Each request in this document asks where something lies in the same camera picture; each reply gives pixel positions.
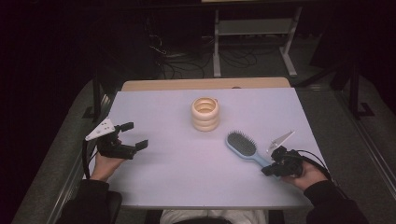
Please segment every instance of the black sleeve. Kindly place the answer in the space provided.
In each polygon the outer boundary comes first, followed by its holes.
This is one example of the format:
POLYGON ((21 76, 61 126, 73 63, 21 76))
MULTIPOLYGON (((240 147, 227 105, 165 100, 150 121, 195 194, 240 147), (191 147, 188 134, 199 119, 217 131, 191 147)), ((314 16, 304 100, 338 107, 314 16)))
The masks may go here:
POLYGON ((307 224, 368 224, 356 203, 331 181, 321 181, 305 190, 304 195, 314 205, 306 217, 307 224))
POLYGON ((108 224, 110 215, 106 205, 109 185, 98 180, 82 180, 76 198, 64 206, 57 224, 108 224))

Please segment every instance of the table leg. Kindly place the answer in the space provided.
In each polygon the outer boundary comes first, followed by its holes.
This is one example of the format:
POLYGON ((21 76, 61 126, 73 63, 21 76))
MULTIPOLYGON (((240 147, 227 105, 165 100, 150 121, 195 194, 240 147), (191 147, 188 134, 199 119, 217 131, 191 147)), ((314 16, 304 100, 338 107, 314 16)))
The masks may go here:
POLYGON ((216 10, 215 16, 215 52, 213 53, 213 76, 221 77, 220 58, 219 58, 219 11, 216 10))
POLYGON ((295 11, 295 14, 294 14, 294 17, 293 17, 293 20, 292 20, 291 25, 290 25, 290 28, 289 28, 288 39, 286 41, 286 44, 285 44, 284 47, 280 47, 279 48, 280 54, 282 55, 282 58, 283 58, 283 62, 285 63, 286 68, 288 69, 289 75, 291 77, 296 77, 297 76, 297 72, 294 69, 293 63, 291 62, 291 59, 290 59, 290 56, 289 56, 289 49, 290 49, 290 46, 291 46, 291 41, 294 38, 294 34, 295 34, 295 31, 296 31, 296 28, 297 28, 297 25, 298 25, 298 20, 300 18, 300 14, 301 14, 301 10, 302 9, 303 9, 302 7, 297 7, 297 9, 295 11))

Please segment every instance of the hairbrush bristles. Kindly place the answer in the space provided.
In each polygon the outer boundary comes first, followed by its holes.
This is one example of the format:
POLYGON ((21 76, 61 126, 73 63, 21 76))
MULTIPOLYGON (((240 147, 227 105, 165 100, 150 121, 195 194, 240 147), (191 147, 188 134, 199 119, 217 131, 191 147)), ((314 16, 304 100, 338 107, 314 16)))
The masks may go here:
POLYGON ((227 142, 242 155, 249 157, 256 153, 256 143, 240 131, 232 131, 227 136, 227 142))

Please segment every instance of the hairbrush handle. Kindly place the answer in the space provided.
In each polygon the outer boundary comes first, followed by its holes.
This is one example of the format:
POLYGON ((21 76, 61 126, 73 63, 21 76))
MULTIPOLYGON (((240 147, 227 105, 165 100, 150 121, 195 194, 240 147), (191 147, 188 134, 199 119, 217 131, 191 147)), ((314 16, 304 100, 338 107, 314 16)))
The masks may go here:
POLYGON ((261 157, 259 155, 259 153, 254 153, 254 155, 252 156, 252 159, 255 160, 260 166, 265 167, 270 165, 271 163, 269 163, 268 161, 265 160, 265 158, 261 157))

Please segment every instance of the metal stand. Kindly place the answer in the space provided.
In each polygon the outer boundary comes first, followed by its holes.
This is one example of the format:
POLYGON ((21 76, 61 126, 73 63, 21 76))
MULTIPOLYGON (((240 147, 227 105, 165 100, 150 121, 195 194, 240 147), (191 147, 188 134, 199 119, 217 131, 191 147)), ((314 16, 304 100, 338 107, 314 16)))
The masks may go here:
POLYGON ((290 49, 290 46, 291 46, 291 41, 293 40, 294 34, 296 32, 296 28, 297 28, 297 25, 298 25, 298 20, 300 19, 300 15, 301 15, 302 9, 303 9, 302 7, 297 7, 296 12, 295 12, 294 17, 293 17, 293 21, 292 21, 292 23, 290 25, 290 28, 289 28, 288 40, 286 41, 286 44, 285 44, 284 47, 280 47, 279 48, 280 54, 282 55, 282 58, 283 58, 283 62, 285 63, 286 68, 288 69, 289 75, 291 77, 296 77, 297 76, 297 72, 296 72, 296 70, 294 68, 293 63, 291 62, 291 59, 290 59, 290 56, 289 56, 289 49, 290 49))
POLYGON ((292 19, 266 19, 246 21, 219 21, 219 11, 215 16, 215 50, 213 53, 214 77, 221 77, 219 61, 219 36, 220 35, 264 35, 264 34, 288 34, 284 47, 279 48, 283 62, 291 77, 296 77, 297 72, 289 57, 289 49, 297 28, 302 7, 297 7, 292 19))

